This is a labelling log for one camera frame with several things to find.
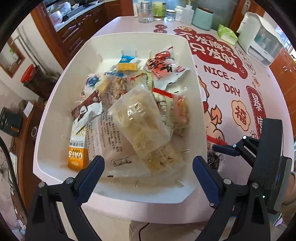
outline teal canister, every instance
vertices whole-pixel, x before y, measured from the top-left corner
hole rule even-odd
[[[211,25],[213,21],[213,12],[203,8],[203,7],[198,7],[195,10],[192,24],[198,28],[201,28],[203,30],[210,30]]]

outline metal screw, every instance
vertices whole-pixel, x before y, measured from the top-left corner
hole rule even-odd
[[[253,188],[257,189],[259,185],[257,183],[252,183]]]
[[[228,178],[223,179],[223,182],[227,185],[231,184],[231,180]]]
[[[73,181],[74,181],[74,178],[72,178],[72,177],[69,177],[66,179],[67,184],[71,184]]]
[[[45,182],[40,182],[39,184],[38,184],[38,187],[40,187],[40,188],[42,188],[42,187],[44,187],[45,186]]]

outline blue gripper pad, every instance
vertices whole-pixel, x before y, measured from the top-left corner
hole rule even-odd
[[[74,188],[78,190],[77,204],[86,203],[105,169],[105,161],[96,156],[86,169],[82,169],[76,176]]]
[[[211,169],[201,156],[193,159],[192,168],[209,202],[218,206],[223,191],[221,176]]]

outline white cup storage box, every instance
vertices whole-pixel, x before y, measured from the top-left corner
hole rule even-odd
[[[167,92],[188,88],[189,127],[184,138],[173,137],[177,148],[187,150],[186,166],[171,178],[157,181],[157,177],[101,178],[91,196],[91,206],[97,205],[100,195],[108,198],[173,204],[180,203],[199,186],[192,170],[193,158],[207,157],[204,111],[200,87],[188,41],[180,36],[159,33],[120,33],[93,37],[79,50],[58,80],[43,113],[37,136],[33,172],[48,185],[62,183],[77,172],[67,166],[68,148],[73,119],[71,111],[84,89],[90,73],[103,73],[119,62],[122,50],[136,50],[145,64],[149,57],[173,46],[175,61],[190,69]]]

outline white paper note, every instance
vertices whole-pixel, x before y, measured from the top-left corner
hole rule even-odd
[[[33,109],[34,105],[29,101],[26,108],[24,109],[24,114],[26,117],[28,117]]]

